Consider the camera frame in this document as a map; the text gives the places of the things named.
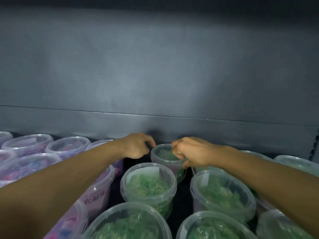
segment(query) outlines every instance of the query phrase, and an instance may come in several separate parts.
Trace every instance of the person's left arm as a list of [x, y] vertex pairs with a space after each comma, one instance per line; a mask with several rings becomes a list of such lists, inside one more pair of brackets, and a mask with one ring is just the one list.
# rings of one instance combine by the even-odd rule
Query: person's left arm
[[113, 162], [149, 152], [143, 133], [130, 134], [26, 176], [0, 189], [1, 238], [42, 239]]

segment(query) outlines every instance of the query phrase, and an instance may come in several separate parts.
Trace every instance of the gray wall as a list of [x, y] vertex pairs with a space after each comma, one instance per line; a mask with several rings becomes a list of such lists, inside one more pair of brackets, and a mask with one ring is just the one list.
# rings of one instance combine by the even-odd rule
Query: gray wall
[[309, 158], [319, 30], [306, 20], [0, 10], [0, 130], [183, 135]]

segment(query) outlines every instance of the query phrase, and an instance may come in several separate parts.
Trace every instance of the container with purple pods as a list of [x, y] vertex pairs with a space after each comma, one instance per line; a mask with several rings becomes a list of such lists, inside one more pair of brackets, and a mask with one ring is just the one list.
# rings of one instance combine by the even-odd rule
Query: container with purple pods
[[13, 135], [10, 132], [0, 132], [0, 149], [2, 144], [4, 144], [6, 141], [13, 138]]
[[[105, 143], [107, 143], [109, 141], [113, 141], [113, 139], [104, 139], [104, 140], [99, 140], [99, 141], [93, 142], [93, 143], [89, 144], [89, 146], [87, 146], [86, 151], [90, 150], [92, 148], [95, 148], [97, 146], [100, 146], [102, 144], [105, 144]], [[122, 172], [123, 172], [123, 159], [114, 162], [112, 165], [115, 168], [115, 178], [116, 178], [119, 175], [121, 175]]]
[[172, 153], [172, 145], [170, 143], [157, 145], [151, 151], [151, 160], [154, 163], [162, 164], [168, 167], [175, 175], [177, 182], [181, 182], [186, 170], [183, 169], [183, 163], [186, 159], [179, 159]]
[[44, 153], [46, 146], [53, 141], [47, 134], [34, 134], [17, 137], [2, 144], [1, 149], [12, 150], [18, 157]]
[[80, 239], [88, 224], [87, 209], [77, 200], [44, 239]]
[[111, 183], [114, 180], [114, 172], [114, 167], [109, 166], [80, 197], [88, 210], [89, 221], [94, 220], [106, 209], [110, 198]]
[[33, 154], [15, 158], [0, 165], [0, 187], [60, 162], [54, 154]]
[[50, 143], [45, 152], [56, 154], [62, 160], [65, 160], [84, 152], [90, 143], [90, 140], [85, 137], [66, 137]]
[[17, 155], [15, 152], [11, 150], [0, 150], [0, 165], [14, 158], [17, 158]]

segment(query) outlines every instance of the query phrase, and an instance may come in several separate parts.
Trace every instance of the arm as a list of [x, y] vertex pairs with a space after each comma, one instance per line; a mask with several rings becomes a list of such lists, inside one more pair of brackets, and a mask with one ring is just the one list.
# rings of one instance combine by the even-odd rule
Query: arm
[[241, 180], [314, 238], [319, 238], [319, 178], [229, 146], [185, 137], [172, 143], [184, 167], [219, 167]]
[[26, 176], [0, 189], [1, 238], [42, 239], [113, 162], [149, 152], [151, 136], [130, 134]]

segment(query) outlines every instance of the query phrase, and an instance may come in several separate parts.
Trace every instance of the person's right hand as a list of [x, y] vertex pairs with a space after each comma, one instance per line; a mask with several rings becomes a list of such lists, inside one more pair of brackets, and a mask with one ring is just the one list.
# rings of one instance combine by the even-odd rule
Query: person's right hand
[[188, 167], [205, 167], [219, 165], [219, 160], [224, 159], [235, 148], [215, 145], [201, 138], [184, 137], [172, 142], [172, 152], [179, 159], [187, 158], [183, 164]]

